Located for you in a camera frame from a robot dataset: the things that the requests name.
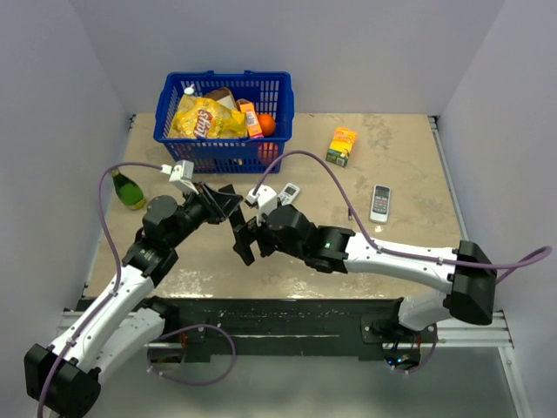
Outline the black remote control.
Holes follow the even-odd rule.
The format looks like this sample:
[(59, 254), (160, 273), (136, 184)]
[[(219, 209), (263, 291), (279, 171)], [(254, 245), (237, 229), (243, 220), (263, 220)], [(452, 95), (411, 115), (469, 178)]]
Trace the black remote control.
[(253, 236), (249, 231), (249, 227), (246, 224), (244, 215), (239, 207), (231, 214), (229, 221), (235, 240), (232, 249), (240, 256), (244, 264), (249, 266), (255, 261), (251, 250)]

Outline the white remote control green screen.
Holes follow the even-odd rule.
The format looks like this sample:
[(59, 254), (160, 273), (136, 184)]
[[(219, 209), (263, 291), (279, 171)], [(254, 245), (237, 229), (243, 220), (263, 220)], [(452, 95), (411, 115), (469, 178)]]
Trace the white remote control green screen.
[(281, 206), (291, 205), (300, 194), (300, 187), (293, 183), (286, 183), (278, 193), (278, 203)]

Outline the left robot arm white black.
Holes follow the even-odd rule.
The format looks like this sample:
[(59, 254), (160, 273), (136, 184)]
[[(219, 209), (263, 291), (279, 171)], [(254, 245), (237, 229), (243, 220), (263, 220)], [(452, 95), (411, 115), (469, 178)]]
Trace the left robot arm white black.
[(85, 416), (103, 384), (144, 344), (178, 336), (175, 307), (139, 303), (177, 262), (177, 246), (202, 224), (226, 221), (242, 200), (232, 185), (213, 190), (199, 182), (182, 205), (171, 196), (151, 201), (109, 285), (63, 334), (47, 347), (32, 346), (24, 356), (27, 393), (39, 412), (49, 408), (62, 417)]

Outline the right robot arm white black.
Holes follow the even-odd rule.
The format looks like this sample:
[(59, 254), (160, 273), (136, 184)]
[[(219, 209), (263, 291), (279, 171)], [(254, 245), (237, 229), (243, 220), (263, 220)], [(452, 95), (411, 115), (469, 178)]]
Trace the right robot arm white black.
[[(321, 273), (377, 273), (429, 287), (427, 293), (396, 302), (387, 322), (396, 341), (409, 341), (418, 331), (449, 318), (479, 326), (493, 320), (497, 273), (472, 241), (462, 240), (456, 248), (411, 248), (388, 241), (372, 246), (351, 229), (315, 226), (292, 205), (250, 220), (236, 211), (230, 222), (233, 249), (246, 265), (255, 260), (251, 244), (256, 242), (263, 257), (285, 253)], [(402, 256), (411, 250), (415, 257)]]

